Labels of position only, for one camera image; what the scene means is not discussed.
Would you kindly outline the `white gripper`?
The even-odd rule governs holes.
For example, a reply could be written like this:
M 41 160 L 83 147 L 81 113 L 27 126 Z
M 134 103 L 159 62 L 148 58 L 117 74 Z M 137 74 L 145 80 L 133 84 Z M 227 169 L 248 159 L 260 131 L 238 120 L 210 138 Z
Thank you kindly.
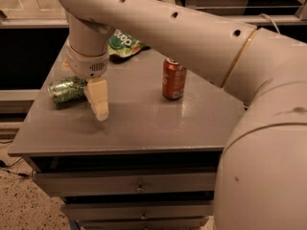
M 108 54 L 98 57 L 87 57 L 77 53 L 70 45 L 65 47 L 65 52 L 68 64 L 75 75 L 80 79 L 90 79 L 83 92 L 97 120 L 106 120 L 109 113 L 107 81 L 100 76 L 107 69 Z

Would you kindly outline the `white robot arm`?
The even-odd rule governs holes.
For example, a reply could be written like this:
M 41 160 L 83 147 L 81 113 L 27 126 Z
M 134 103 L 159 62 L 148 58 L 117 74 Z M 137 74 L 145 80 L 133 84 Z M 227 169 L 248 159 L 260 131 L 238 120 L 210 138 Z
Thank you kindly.
M 217 171 L 214 230 L 307 230 L 307 46 L 266 29 L 156 0 L 59 0 L 85 77 L 118 28 L 248 106 Z

